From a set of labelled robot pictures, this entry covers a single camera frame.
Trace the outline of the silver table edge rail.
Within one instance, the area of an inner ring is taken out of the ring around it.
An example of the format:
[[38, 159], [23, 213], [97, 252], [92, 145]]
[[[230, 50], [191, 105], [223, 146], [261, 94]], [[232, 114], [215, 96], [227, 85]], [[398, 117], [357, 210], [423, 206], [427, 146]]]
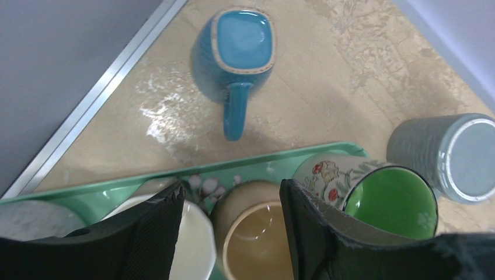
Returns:
[[36, 190], [184, 5], [1, 2], [1, 198]]

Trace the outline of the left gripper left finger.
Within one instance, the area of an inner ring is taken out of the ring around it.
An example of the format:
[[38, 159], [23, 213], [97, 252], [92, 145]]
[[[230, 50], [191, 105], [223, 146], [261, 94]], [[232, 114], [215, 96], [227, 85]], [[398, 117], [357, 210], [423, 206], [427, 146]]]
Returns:
[[185, 193], [177, 181], [65, 237], [1, 238], [1, 279], [168, 279]]

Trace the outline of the beige round mug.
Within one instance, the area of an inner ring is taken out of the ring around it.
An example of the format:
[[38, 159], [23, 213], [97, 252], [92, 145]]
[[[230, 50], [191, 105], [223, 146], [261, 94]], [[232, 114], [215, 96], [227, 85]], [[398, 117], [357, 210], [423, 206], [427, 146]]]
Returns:
[[215, 204], [210, 219], [226, 279], [294, 279], [279, 190], [269, 181], [247, 181]]

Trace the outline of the cream floral mug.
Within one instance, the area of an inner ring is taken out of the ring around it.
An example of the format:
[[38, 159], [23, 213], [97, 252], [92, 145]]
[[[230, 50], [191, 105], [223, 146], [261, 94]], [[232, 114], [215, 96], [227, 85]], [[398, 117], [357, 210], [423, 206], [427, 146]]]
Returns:
[[329, 152], [307, 158], [293, 178], [325, 203], [378, 229], [416, 240], [437, 231], [434, 193], [411, 168]]

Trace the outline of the blue mug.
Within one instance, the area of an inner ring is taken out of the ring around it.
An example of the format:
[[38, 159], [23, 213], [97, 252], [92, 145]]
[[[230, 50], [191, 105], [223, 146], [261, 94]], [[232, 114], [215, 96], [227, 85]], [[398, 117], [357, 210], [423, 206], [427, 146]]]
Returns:
[[242, 137], [249, 97], [269, 78], [276, 61], [276, 31], [255, 7], [219, 10], [201, 29], [191, 50], [199, 91], [223, 104], [224, 136]]

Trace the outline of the grey-teal mug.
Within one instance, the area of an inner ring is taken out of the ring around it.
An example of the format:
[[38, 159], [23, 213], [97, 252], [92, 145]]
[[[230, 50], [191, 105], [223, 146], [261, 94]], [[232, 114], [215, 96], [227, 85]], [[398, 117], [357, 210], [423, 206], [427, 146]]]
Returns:
[[494, 195], [494, 118], [465, 113], [407, 120], [391, 134], [386, 159], [417, 171], [436, 197], [485, 201]]

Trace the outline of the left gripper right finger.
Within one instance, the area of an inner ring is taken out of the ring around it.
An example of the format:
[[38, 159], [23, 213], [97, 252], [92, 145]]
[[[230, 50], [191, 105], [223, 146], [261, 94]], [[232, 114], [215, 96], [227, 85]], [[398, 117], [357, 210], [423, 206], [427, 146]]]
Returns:
[[280, 200], [295, 279], [493, 279], [494, 234], [413, 240], [378, 229], [284, 179]]

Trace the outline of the black mug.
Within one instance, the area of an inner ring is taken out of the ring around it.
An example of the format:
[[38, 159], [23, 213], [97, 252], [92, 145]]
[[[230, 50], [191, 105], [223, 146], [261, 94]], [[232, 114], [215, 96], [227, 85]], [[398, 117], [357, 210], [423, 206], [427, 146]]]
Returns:
[[196, 204], [185, 201], [170, 279], [209, 279], [216, 249], [210, 220]]

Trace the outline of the green floral tray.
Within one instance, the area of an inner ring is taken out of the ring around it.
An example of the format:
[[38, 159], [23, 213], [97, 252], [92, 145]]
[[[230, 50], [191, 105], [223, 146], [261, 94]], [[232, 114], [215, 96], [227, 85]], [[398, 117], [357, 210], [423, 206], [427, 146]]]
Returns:
[[226, 190], [230, 190], [239, 183], [252, 180], [279, 183], [283, 179], [290, 179], [307, 158], [329, 152], [360, 157], [368, 156], [368, 153], [355, 143], [336, 142], [230, 162], [41, 192], [21, 196], [19, 200], [52, 202], [67, 207], [75, 212], [86, 223], [85, 227], [87, 227], [103, 221], [107, 214], [119, 207], [134, 191], [153, 179], [176, 178], [190, 184], [202, 184], [210, 179], [217, 179], [219, 185]]

